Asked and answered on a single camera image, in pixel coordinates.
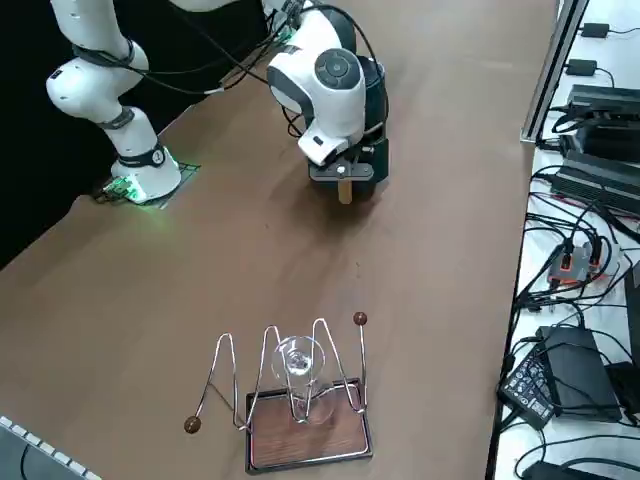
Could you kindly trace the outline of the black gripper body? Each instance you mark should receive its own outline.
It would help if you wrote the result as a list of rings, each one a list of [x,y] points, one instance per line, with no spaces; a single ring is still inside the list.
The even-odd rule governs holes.
[[[325,166],[309,164],[308,172],[313,181],[324,183],[369,182],[374,177],[374,169],[371,165],[345,160],[338,160]]]

